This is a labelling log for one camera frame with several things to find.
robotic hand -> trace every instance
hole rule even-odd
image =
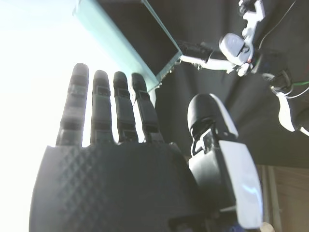
[[[220,232],[260,226],[256,170],[246,146],[236,142],[237,130],[220,100],[197,95],[190,103],[189,168],[178,147],[164,143],[145,86],[141,75],[132,74],[132,99],[145,134],[145,142],[138,143],[127,79],[115,73],[115,143],[109,80],[97,71],[91,144],[82,147],[88,68],[74,67],[56,146],[47,147],[33,190],[30,232]],[[225,219],[231,212],[233,221]]]

white cable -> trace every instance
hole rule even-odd
[[[303,95],[304,93],[306,93],[308,90],[309,90],[309,87],[306,88],[306,89],[305,89],[303,92],[301,92],[300,94],[297,94],[297,95],[295,95],[295,96],[290,96],[290,97],[289,97],[289,96],[286,96],[286,98],[287,98],[287,99],[297,98],[297,97]]]
[[[264,42],[264,39],[281,23],[281,21],[285,18],[285,16],[289,13],[289,11],[291,10],[291,8],[294,6],[296,0],[292,3],[292,5],[290,6],[290,8],[285,12],[285,14],[283,15],[283,17],[280,19],[280,21],[269,31],[267,32],[267,34],[262,38],[260,45],[259,45],[259,50],[262,47],[262,44]]]

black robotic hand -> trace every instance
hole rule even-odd
[[[91,144],[83,148],[88,67],[74,67],[56,146],[47,147],[35,183],[30,232],[204,231],[192,173],[177,146],[164,143],[143,77],[131,79],[146,142],[138,143],[122,72],[113,81],[119,133],[114,142],[110,85],[107,74],[97,71]]]

black fabric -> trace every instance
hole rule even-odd
[[[258,25],[255,46],[277,24],[292,0],[263,0],[266,18]],[[241,35],[246,21],[238,14],[238,0],[149,0],[176,40],[206,42],[218,49],[228,32]],[[298,0],[281,24],[265,39],[263,49],[287,55],[293,81],[309,80],[309,1]],[[306,87],[295,87],[292,95]],[[258,74],[238,77],[235,72],[201,70],[193,65],[176,66],[156,90],[156,110],[165,141],[175,141],[190,155],[187,107],[198,93],[214,93],[226,105],[257,164],[309,167],[309,138],[289,132],[279,124],[278,98]],[[309,107],[309,94],[289,100],[293,117]]]

dark screen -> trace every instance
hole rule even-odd
[[[178,50],[147,7],[142,3],[98,2],[154,75],[158,75]]]

